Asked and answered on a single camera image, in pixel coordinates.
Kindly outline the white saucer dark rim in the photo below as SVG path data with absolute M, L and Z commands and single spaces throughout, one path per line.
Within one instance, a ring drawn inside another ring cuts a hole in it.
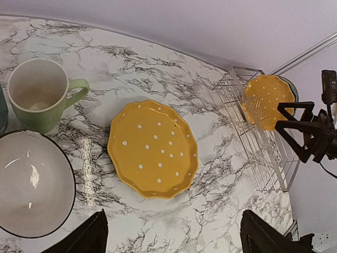
M 60 146 L 29 130 L 1 136 L 1 229 L 35 239 L 52 234 L 70 216 L 74 171 Z

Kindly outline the blue dotted plate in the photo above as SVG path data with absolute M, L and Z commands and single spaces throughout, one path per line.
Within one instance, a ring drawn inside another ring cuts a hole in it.
M 285 77 L 281 76 L 280 78 L 289 85 L 289 87 L 291 89 L 291 92 L 292 92 L 292 94 L 295 97 L 295 101 L 294 102 L 298 102 L 299 101 L 299 94 L 298 94 L 298 91 L 297 91 L 295 85 L 289 79 L 287 79 Z

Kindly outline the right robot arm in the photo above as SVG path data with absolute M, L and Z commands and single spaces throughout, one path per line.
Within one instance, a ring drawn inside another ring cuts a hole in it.
M 292 116 L 287 109 L 303 109 L 300 120 Z M 321 109 L 318 115 L 313 114 L 313 102 L 281 102 L 277 110 L 286 118 L 278 120 L 275 124 L 276 131 L 288 143 L 299 159 L 306 163 L 310 156 L 313 161 L 320 163 L 326 156 L 336 159 L 336 128 L 326 110 Z M 297 141 L 286 129 L 298 130 L 303 134 L 304 145 Z

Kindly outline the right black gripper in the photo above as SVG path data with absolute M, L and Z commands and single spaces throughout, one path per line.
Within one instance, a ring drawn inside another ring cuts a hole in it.
M 307 163 L 311 155 L 314 162 L 321 162 L 324 156 L 333 160 L 332 120 L 324 109 L 313 116 L 313 108 L 314 102 L 311 101 L 281 102 L 277 106 L 277 110 L 288 121 L 277 121 L 275 129 L 303 163 Z M 299 120 L 294 117 L 297 109 L 303 110 Z M 285 129 L 302 132 L 304 145 L 299 145 Z

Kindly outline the light blue mug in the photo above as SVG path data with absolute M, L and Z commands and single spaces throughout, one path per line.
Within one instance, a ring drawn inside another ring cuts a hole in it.
M 8 123 L 8 107 L 2 87 L 0 87 L 0 134 L 6 131 Z

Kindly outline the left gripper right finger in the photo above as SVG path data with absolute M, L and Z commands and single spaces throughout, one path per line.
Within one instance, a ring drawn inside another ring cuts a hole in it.
M 310 234 L 299 242 L 283 236 L 251 210 L 241 219 L 242 251 L 247 252 L 312 252 Z

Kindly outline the light green mug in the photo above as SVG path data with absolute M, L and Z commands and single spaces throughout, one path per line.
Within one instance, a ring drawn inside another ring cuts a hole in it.
M 7 82 L 7 95 L 16 117 L 23 127 L 39 133 L 51 131 L 64 110 L 89 91 L 87 80 L 69 80 L 59 63 L 38 58 L 18 65 Z

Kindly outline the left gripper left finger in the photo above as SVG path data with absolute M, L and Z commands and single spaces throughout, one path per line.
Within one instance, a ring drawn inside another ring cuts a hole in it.
M 107 217 L 102 209 L 91 215 L 63 240 L 44 250 L 44 253 L 106 252 Z

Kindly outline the yellow dotted plate front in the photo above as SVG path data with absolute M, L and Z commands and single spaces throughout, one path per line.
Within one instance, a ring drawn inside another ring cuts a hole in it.
M 107 152 L 119 179 L 144 198 L 174 198 L 199 167 L 188 123 L 153 100 L 128 103 L 112 120 Z

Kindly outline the yellow dotted plate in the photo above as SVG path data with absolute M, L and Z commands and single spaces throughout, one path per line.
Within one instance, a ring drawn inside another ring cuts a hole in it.
M 112 120 L 107 152 L 119 179 L 144 198 L 174 198 L 199 167 L 188 123 L 153 100 L 128 103 Z
M 294 102 L 295 97 L 289 85 L 277 75 L 260 75 L 250 80 L 245 87 L 245 94 L 249 99 L 252 110 L 242 102 L 248 121 L 254 124 L 258 119 L 263 130 L 274 131 L 278 120 L 285 120 L 277 110 L 281 102 Z

